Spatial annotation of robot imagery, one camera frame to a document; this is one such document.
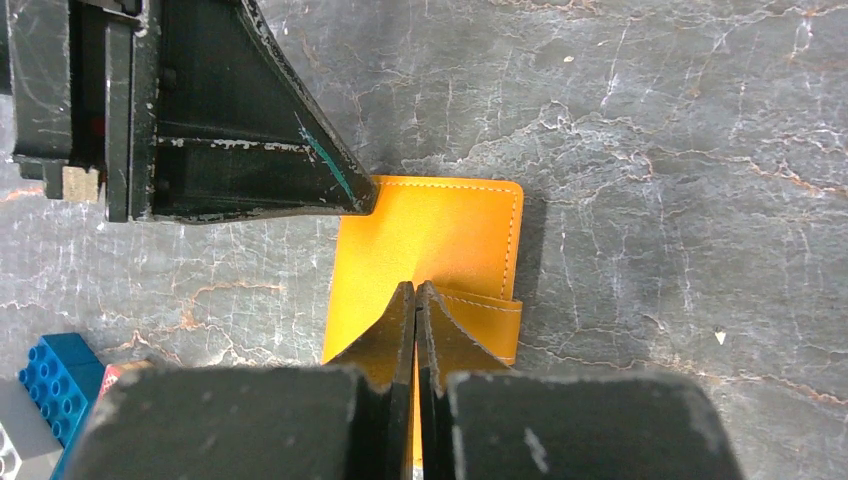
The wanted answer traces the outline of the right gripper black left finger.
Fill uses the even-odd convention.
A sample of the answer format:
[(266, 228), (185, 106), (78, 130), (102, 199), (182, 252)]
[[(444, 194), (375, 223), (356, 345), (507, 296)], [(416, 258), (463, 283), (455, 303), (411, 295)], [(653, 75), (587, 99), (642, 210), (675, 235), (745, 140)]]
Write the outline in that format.
[(70, 479), (409, 479), (415, 292), (320, 367), (146, 368), (98, 402)]

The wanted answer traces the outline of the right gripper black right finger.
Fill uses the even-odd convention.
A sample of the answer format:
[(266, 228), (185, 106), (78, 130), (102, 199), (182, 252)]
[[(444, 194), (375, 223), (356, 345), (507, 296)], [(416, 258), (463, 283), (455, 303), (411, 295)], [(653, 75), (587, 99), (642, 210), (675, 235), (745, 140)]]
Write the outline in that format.
[(739, 479), (720, 415), (690, 379), (656, 371), (545, 376), (508, 367), (416, 292), (427, 479)]

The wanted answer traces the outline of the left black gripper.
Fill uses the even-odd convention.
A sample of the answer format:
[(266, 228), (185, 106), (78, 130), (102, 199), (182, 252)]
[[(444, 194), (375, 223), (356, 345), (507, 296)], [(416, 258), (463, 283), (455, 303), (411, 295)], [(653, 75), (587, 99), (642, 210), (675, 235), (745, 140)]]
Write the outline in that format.
[(376, 183), (256, 2), (161, 12), (158, 92), (158, 2), (2, 2), (1, 92), (23, 179), (51, 200), (104, 201), (109, 222), (374, 210)]

